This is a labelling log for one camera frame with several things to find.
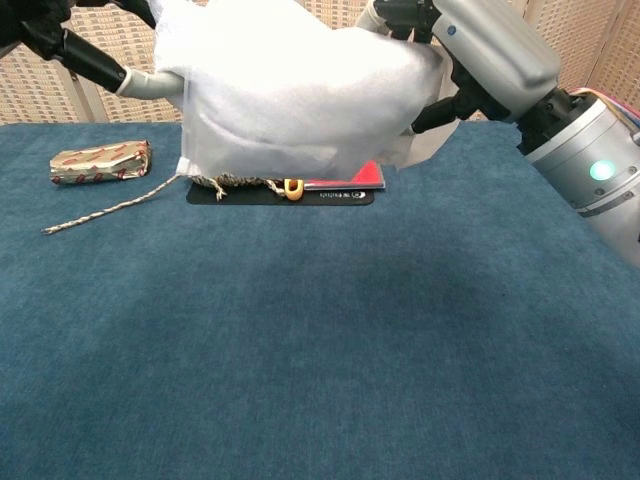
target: black mat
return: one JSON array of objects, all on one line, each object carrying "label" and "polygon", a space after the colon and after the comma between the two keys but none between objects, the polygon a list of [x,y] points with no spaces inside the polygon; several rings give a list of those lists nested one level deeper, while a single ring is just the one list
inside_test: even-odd
[{"label": "black mat", "polygon": [[373,190],[304,192],[297,202],[280,197],[267,187],[237,187],[224,190],[227,195],[222,201],[218,201],[215,190],[194,183],[187,193],[187,202],[192,205],[359,206],[369,205],[375,199]]}]

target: twisted string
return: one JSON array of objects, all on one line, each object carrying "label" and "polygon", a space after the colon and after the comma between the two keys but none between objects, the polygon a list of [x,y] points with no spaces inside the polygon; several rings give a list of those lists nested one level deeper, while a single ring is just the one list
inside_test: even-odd
[{"label": "twisted string", "polygon": [[142,203],[145,200],[148,200],[149,198],[151,198],[154,195],[156,195],[163,188],[168,187],[169,185],[171,185],[179,177],[180,177],[180,175],[174,175],[173,177],[171,177],[166,182],[161,183],[156,188],[151,190],[149,193],[147,193],[145,195],[142,195],[142,196],[140,196],[138,198],[134,198],[133,200],[129,200],[129,201],[126,201],[126,202],[119,203],[118,205],[115,205],[113,207],[105,208],[104,210],[100,210],[99,212],[95,212],[95,213],[92,213],[90,215],[86,215],[84,217],[80,217],[80,218],[78,218],[76,220],[72,220],[70,222],[65,222],[65,223],[61,223],[60,225],[54,225],[53,227],[45,228],[45,229],[42,230],[42,232],[46,233],[47,235],[51,235],[53,233],[57,233],[57,232],[60,232],[62,230],[66,230],[68,228],[75,227],[77,225],[82,225],[83,223],[87,223],[87,222],[89,222],[89,221],[91,221],[91,220],[93,220],[95,218],[102,217],[102,216],[107,215],[109,213],[113,213],[113,212],[115,212],[117,210],[121,210],[123,208],[130,207],[130,206],[136,205],[138,203]]},{"label": "twisted string", "polygon": [[[149,193],[147,193],[145,195],[142,195],[142,196],[140,196],[138,198],[134,198],[133,200],[129,200],[129,201],[126,201],[126,202],[119,203],[118,205],[115,205],[113,207],[105,208],[103,210],[100,210],[99,212],[91,213],[91,214],[86,215],[84,217],[77,218],[76,220],[71,220],[70,222],[65,222],[65,223],[61,223],[59,225],[54,225],[53,227],[44,228],[42,230],[42,232],[46,233],[47,235],[52,235],[52,234],[60,232],[62,230],[66,230],[68,228],[72,228],[72,227],[75,227],[77,225],[82,225],[83,223],[87,223],[87,222],[89,222],[89,221],[91,221],[91,220],[93,220],[95,218],[102,217],[104,215],[116,212],[118,210],[122,210],[123,208],[131,207],[131,206],[136,205],[138,203],[142,203],[142,202],[150,199],[154,195],[156,195],[163,188],[168,187],[170,184],[172,184],[174,181],[176,181],[179,177],[180,177],[180,175],[174,175],[173,177],[168,179],[166,182],[161,183],[156,188],[151,190]],[[271,191],[273,191],[277,195],[279,195],[281,197],[285,196],[284,189],[279,188],[273,180],[269,180],[269,179],[260,179],[260,178],[247,179],[247,178],[235,178],[235,177],[231,177],[231,176],[225,176],[225,177],[219,177],[219,181],[218,181],[215,178],[206,178],[206,177],[198,176],[198,177],[191,177],[191,180],[194,183],[197,183],[198,185],[202,185],[204,187],[209,187],[209,188],[214,188],[216,190],[216,199],[218,201],[222,200],[222,197],[224,197],[227,194],[223,190],[223,188],[220,185],[220,183],[223,183],[225,186],[228,185],[230,187],[237,187],[237,186],[242,186],[242,185],[252,185],[252,186],[266,185]]]}]

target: blue carpet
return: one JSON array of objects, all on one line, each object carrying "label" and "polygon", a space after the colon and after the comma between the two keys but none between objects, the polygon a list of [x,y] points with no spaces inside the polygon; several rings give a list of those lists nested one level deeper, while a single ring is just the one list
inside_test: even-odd
[{"label": "blue carpet", "polygon": [[[59,188],[129,139],[149,176]],[[640,273],[465,124],[367,207],[152,201],[177,125],[0,128],[1,479],[640,478]]]}]

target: green light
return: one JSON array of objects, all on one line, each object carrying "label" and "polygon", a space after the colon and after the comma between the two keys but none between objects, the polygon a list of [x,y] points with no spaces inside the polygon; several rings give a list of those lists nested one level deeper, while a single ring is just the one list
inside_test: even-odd
[{"label": "green light", "polygon": [[591,165],[591,178],[598,181],[609,180],[616,173],[616,166],[609,160],[600,160]]}]

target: wrapping paper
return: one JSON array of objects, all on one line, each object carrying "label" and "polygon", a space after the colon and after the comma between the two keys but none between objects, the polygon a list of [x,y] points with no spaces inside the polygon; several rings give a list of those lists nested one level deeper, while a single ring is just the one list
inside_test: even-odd
[{"label": "wrapping paper", "polygon": [[128,141],[60,152],[51,159],[50,179],[55,184],[127,180],[146,175],[150,165],[149,142]]}]

